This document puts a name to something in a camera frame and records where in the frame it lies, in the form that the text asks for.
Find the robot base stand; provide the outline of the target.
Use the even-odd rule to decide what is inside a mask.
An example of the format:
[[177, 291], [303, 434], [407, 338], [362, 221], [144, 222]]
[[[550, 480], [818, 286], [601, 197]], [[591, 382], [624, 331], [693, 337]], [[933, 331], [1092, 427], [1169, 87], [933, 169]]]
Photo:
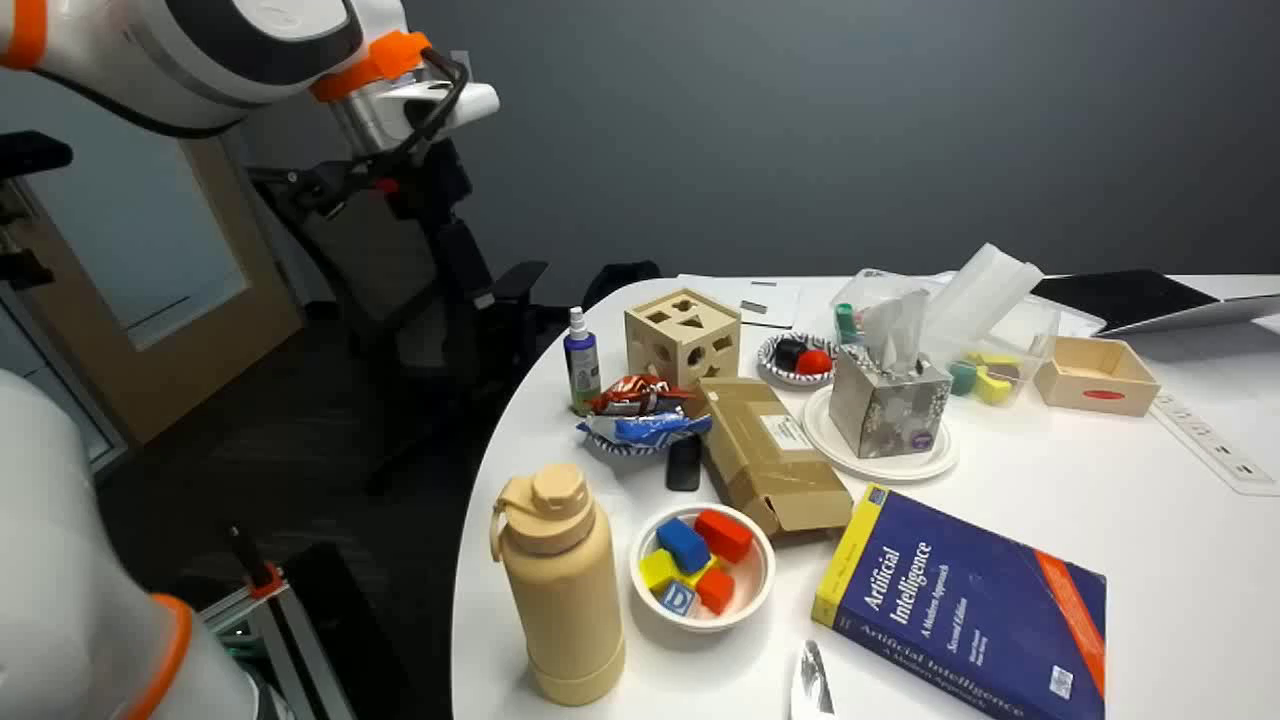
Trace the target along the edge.
[[274, 561], [243, 523], [225, 542], [229, 592], [154, 592], [170, 641], [129, 720], [394, 720], [407, 674], [341, 557]]

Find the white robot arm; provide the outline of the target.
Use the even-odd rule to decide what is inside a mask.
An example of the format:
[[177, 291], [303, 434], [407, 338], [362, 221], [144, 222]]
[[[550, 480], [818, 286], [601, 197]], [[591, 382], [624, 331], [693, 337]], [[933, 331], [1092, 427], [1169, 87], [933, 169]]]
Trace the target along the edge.
[[[500, 110], [403, 0], [6, 0], [0, 50], [165, 134], [317, 95], [366, 171]], [[0, 720], [291, 720], [191, 603], [126, 573], [74, 415], [10, 375], [0, 427]]]

